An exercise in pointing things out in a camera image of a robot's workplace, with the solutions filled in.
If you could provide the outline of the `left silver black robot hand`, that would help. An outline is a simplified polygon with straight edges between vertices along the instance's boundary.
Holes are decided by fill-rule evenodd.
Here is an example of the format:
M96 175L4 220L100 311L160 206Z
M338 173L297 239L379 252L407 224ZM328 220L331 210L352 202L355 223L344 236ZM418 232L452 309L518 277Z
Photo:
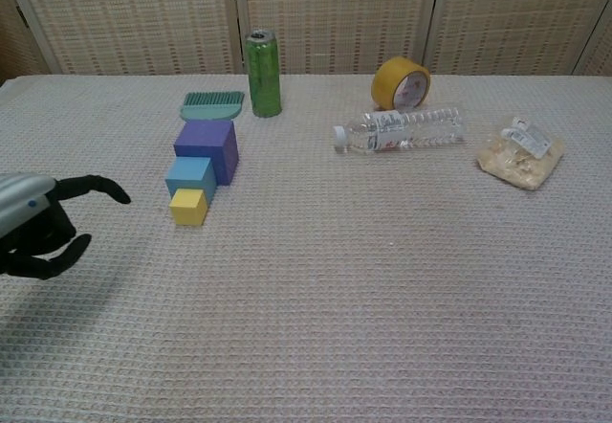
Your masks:
M77 234L61 202L90 191L129 204L128 193L114 180L84 175L57 180L43 174L1 175L1 273L49 279L73 267L92 236Z

